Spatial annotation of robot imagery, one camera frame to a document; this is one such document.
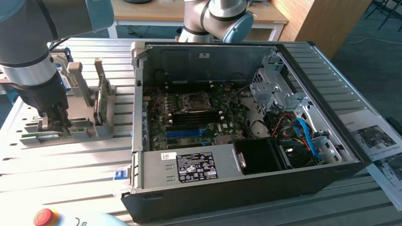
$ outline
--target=aluminum workbench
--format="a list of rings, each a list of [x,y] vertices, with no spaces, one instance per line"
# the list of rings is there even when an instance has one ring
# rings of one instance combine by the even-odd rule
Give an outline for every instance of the aluminum workbench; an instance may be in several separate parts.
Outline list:
[[[93,60],[96,57],[102,58],[105,76],[116,86],[112,139],[62,145],[57,148],[50,146],[18,149],[17,131],[21,130],[29,111],[34,109],[27,109],[21,100],[17,100],[0,130],[0,142],[9,144],[9,148],[0,150],[2,205],[13,200],[26,200],[49,205],[54,209],[93,210],[109,213],[130,225],[136,225],[120,198],[112,196],[113,171],[130,163],[134,84],[129,53],[132,41],[134,40],[70,39],[65,42],[72,51],[73,61],[84,65],[82,75],[89,86],[97,85]],[[283,44],[337,114],[361,109],[375,111],[316,47],[307,42]],[[332,183],[315,195],[148,225],[174,223],[196,226],[400,225],[402,213],[396,211],[377,184],[363,170],[353,177]]]

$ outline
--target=motherboard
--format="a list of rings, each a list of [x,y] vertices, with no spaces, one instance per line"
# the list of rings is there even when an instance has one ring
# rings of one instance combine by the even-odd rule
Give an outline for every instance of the motherboard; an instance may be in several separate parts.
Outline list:
[[[237,91],[228,82],[145,88],[149,151],[222,145],[244,138],[246,109]]]

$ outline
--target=sticker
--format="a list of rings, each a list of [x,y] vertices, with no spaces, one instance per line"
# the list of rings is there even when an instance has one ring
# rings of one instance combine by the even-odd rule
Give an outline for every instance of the sticker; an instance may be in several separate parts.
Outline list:
[[[184,154],[174,157],[181,183],[217,178],[212,152]]]
[[[160,158],[161,160],[170,160],[170,159],[176,159],[176,152],[168,152],[168,153],[161,153],[160,154]]]
[[[208,53],[200,53],[200,58],[209,58],[209,54]]]
[[[61,81],[62,81],[62,85],[65,87],[65,91],[69,91],[70,90],[70,85],[69,85],[69,82],[68,82],[68,79],[64,75],[60,74],[60,77],[61,77]]]

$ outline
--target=warning label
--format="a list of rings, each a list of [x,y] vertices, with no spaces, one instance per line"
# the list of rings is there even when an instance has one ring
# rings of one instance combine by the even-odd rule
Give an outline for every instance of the warning label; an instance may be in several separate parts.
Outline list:
[[[217,178],[212,152],[176,156],[181,183]]]

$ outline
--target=emergency stop button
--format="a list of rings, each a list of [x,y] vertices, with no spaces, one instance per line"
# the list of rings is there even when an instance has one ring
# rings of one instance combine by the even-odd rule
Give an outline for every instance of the emergency stop button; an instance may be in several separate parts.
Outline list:
[[[54,213],[49,209],[41,209],[33,218],[33,224],[35,226],[46,226],[50,224],[54,218]]]

